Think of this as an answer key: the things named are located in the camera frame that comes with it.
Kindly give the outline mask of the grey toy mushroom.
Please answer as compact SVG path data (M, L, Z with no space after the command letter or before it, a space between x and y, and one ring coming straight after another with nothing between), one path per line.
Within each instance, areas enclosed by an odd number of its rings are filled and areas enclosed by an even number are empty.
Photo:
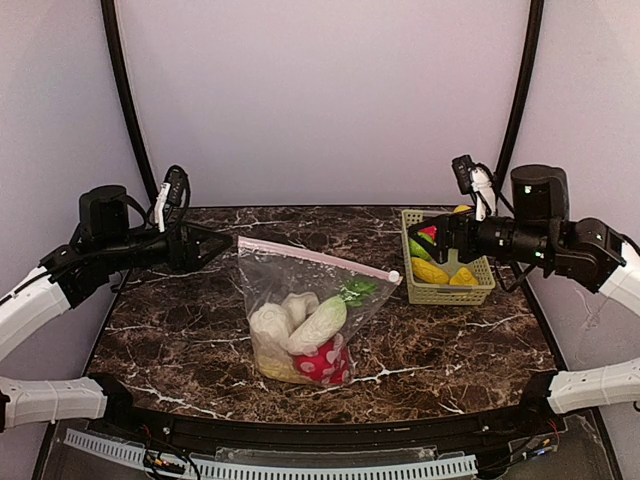
M271 357L288 355L286 345L290 336L319 304L318 296L313 292L290 293L281 304L264 303L249 317L256 353Z

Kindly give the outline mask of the red toy pepper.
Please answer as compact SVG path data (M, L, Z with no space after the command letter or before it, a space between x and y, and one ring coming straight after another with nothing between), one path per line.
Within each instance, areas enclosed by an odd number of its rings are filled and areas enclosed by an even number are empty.
M294 364L304 377L323 385L343 385L350 377L349 350L341 334L321 345L315 355L294 356Z

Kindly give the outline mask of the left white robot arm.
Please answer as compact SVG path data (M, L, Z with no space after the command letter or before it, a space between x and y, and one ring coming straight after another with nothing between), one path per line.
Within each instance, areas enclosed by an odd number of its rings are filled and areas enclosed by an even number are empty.
M164 184L155 206L142 212L139 227L130 209L141 206L120 185L97 187L79 199L79 223L69 243L40 260L1 299L1 355L7 357L49 321L78 307L110 277L124 270L165 264L197 272L228 249L232 238L207 227L166 216L185 211L190 199L182 180ZM109 374L72 380L1 380L1 428L66 419L100 419L128 409L132 396Z

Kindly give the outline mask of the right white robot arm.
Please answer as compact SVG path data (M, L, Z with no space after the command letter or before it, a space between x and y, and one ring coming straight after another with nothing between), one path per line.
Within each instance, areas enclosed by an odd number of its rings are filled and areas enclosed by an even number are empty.
M512 210L499 216L487 203L489 182L478 183L469 157L454 160L462 193L472 196L475 214L442 214L404 230L443 264L455 250L471 263L483 256L501 262L525 263L576 281L592 293L612 299L633 313L639 311L639 247L599 219L569 218L568 181L559 167L532 164L511 173ZM549 371L534 375L526 385L524 408L565 414L582 408L639 403L639 362L636 359L582 371Z

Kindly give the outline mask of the white toy radish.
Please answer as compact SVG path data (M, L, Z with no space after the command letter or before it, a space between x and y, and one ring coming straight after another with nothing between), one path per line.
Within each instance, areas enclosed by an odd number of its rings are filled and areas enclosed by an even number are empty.
M290 336L286 349L291 355L314 355L344 326L349 307L361 307L364 300L377 290L377 285L364 280L351 280L343 284L311 313Z

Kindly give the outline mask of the clear zip top bag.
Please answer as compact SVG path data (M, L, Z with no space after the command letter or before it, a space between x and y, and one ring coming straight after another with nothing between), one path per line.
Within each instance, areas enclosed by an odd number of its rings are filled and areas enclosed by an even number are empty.
M388 300L401 275L248 237L239 238L237 257L259 372L295 384L349 383L348 342Z

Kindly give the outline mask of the toy napa cabbage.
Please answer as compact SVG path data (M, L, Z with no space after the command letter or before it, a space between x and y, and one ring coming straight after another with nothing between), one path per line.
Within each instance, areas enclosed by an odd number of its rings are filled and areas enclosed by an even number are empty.
M283 360L258 353L255 359L260 373L272 380L293 384L311 384L307 377L297 371L290 358Z

